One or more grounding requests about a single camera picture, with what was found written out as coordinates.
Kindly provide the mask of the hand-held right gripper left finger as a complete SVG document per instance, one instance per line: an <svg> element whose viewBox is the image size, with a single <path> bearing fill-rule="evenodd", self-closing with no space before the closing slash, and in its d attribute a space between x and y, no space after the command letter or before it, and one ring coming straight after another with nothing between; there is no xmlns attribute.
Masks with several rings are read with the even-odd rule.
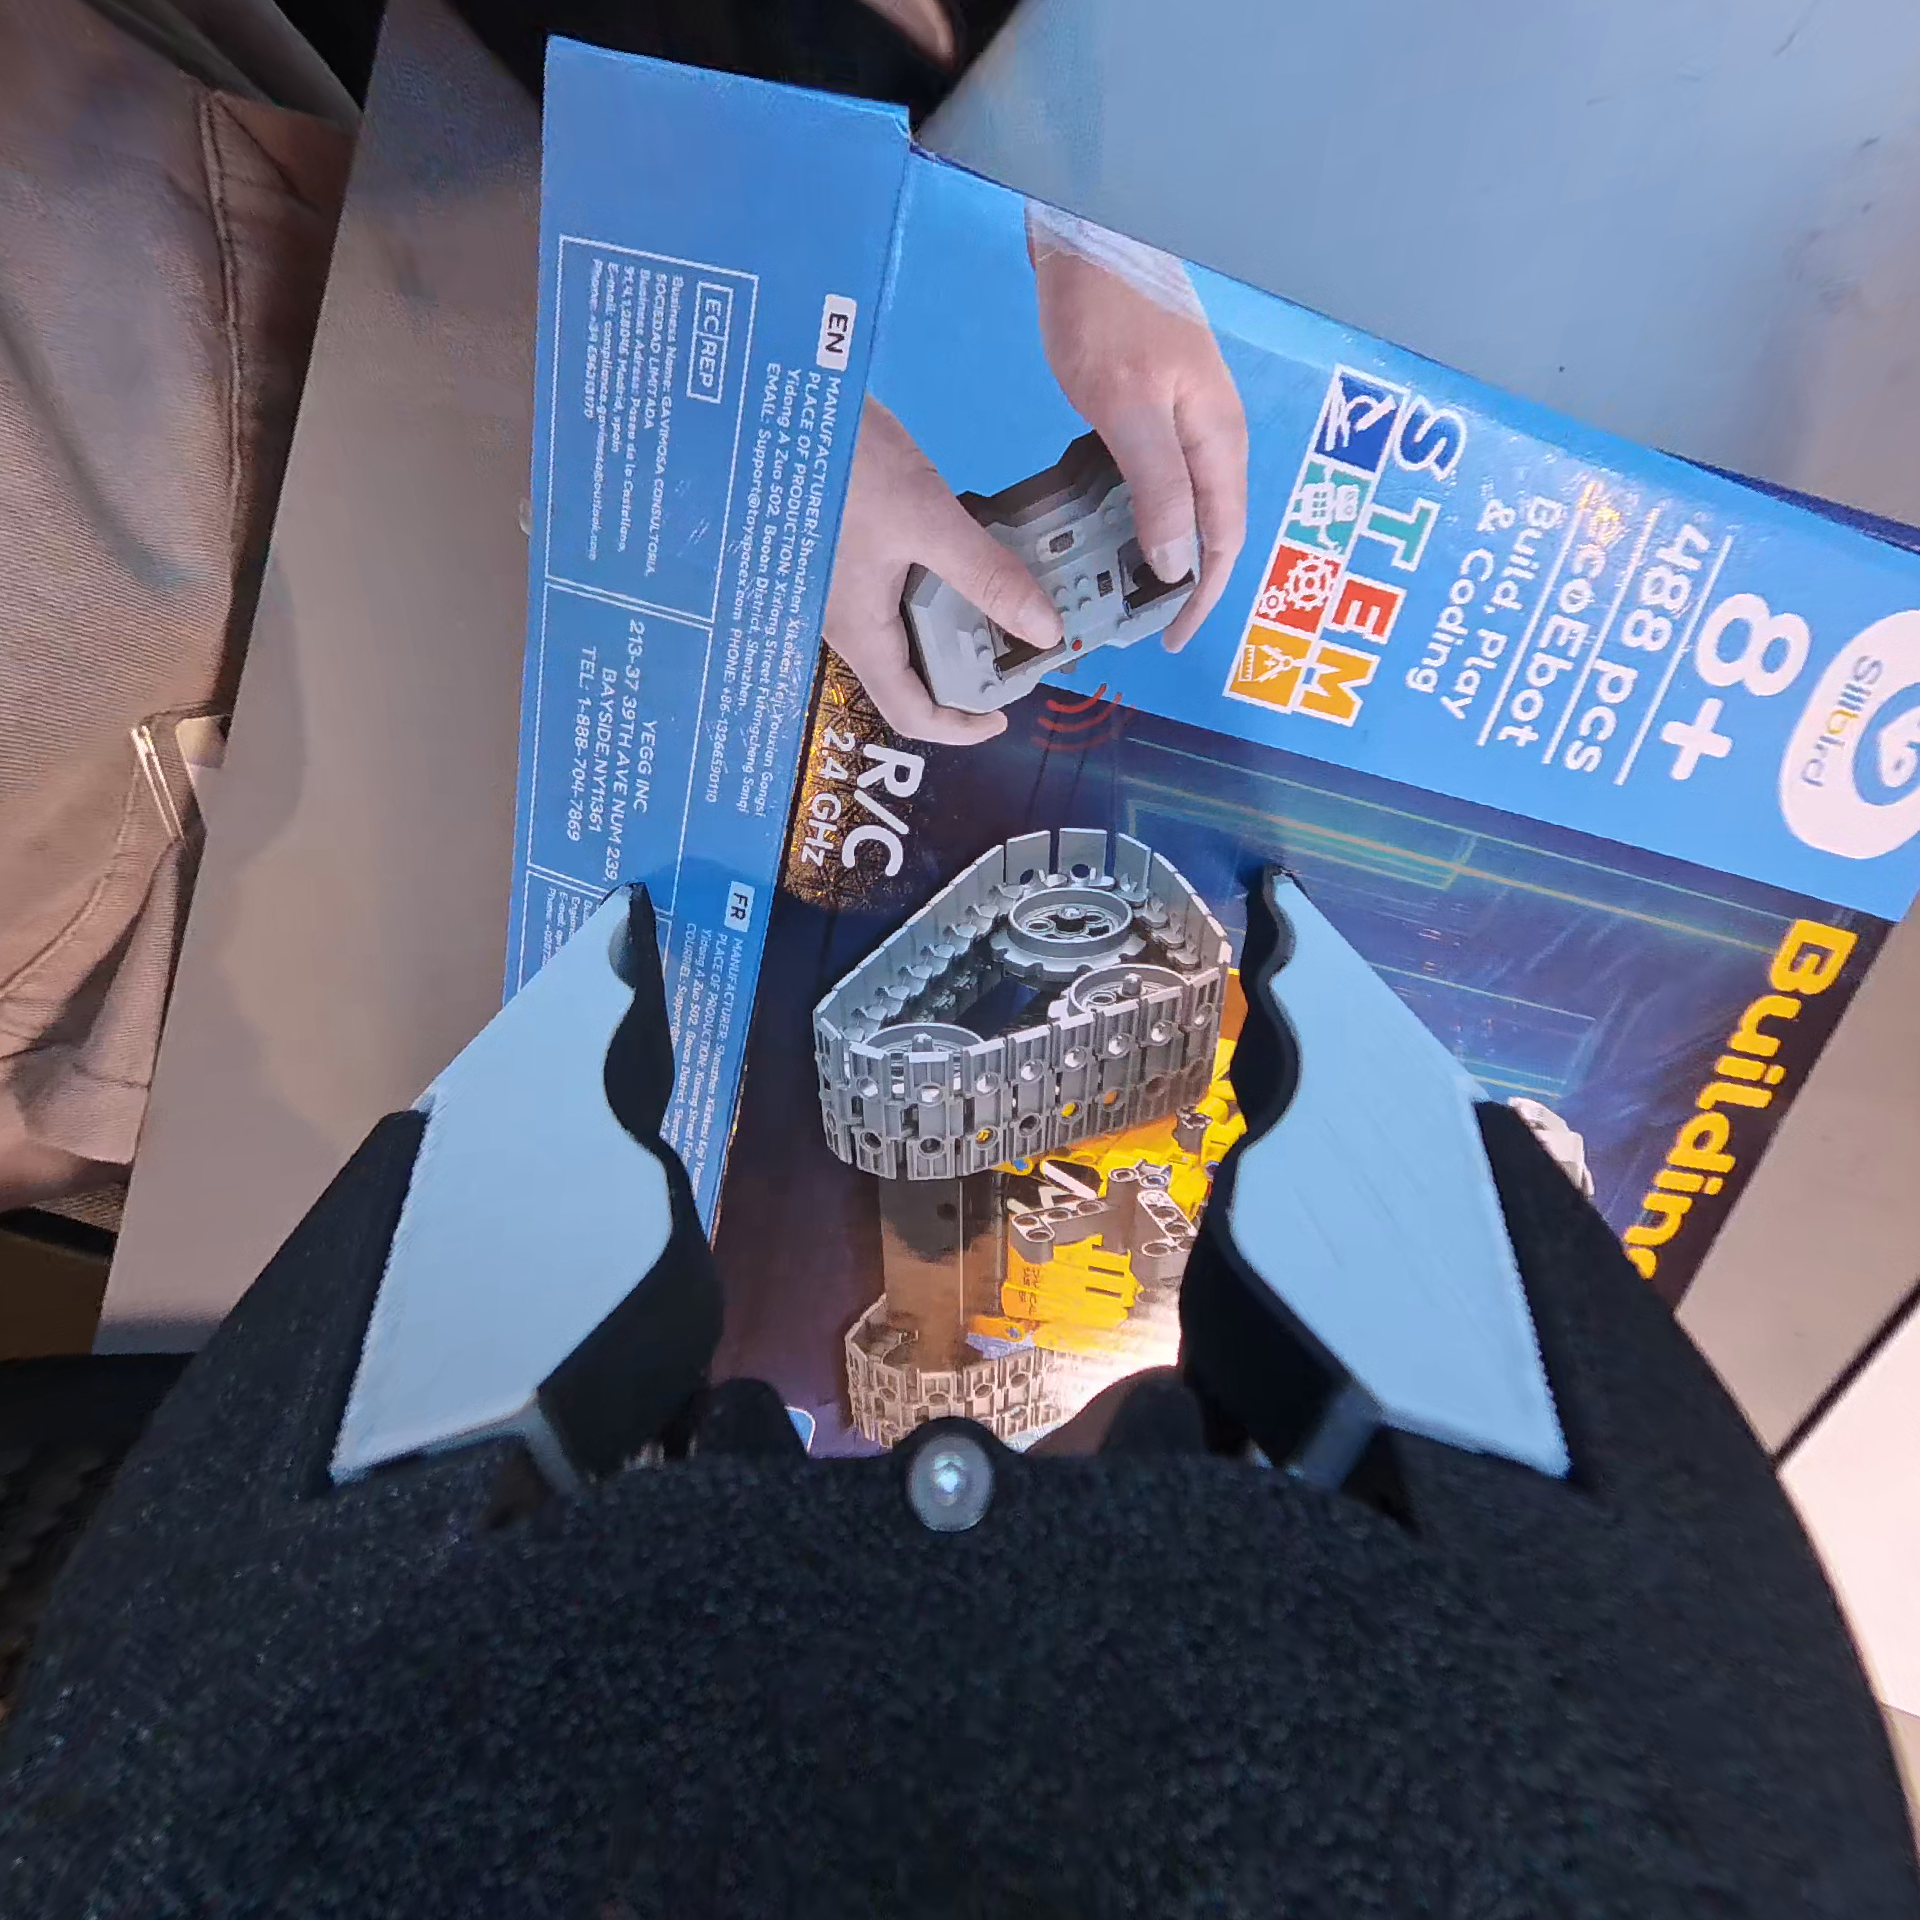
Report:
<svg viewBox="0 0 1920 1920"><path fill-rule="evenodd" d="M513 1437L571 1490L677 1421L723 1289L672 1085L655 915L619 886L421 1100L336 1481Z"/></svg>

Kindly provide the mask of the blue cardboard kit box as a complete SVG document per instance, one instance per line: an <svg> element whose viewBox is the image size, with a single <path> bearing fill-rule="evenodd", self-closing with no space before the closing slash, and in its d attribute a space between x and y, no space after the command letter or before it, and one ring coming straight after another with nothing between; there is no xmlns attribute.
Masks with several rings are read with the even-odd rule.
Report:
<svg viewBox="0 0 1920 1920"><path fill-rule="evenodd" d="M1915 536L926 154L544 49L511 985L638 880L725 1371L820 1453L1169 1362L1260 870L1364 1241L1515 1108L1671 1306L1915 898Z"/></svg>

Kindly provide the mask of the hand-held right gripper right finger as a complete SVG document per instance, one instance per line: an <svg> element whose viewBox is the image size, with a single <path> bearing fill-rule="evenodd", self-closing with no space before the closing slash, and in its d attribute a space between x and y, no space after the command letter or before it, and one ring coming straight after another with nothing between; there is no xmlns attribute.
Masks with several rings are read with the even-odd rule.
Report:
<svg viewBox="0 0 1920 1920"><path fill-rule="evenodd" d="M1270 1462L1336 1488L1382 1429L1567 1475L1479 1085L1297 883L1260 878L1184 1370Z"/></svg>

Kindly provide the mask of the grey desk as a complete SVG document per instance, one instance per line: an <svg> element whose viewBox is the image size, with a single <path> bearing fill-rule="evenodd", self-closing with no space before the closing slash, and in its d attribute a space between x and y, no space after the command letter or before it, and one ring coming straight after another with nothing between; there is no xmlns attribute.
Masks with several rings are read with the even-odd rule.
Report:
<svg viewBox="0 0 1920 1920"><path fill-rule="evenodd" d="M1838 50L1769 5L1020 5L907 130L1165 257L1557 418L1763 486L1805 402L1772 350L1845 186L1893 176ZM453 5L387 5L108 1354L182 1354L381 1113L511 985L537 531L544 109Z"/></svg>

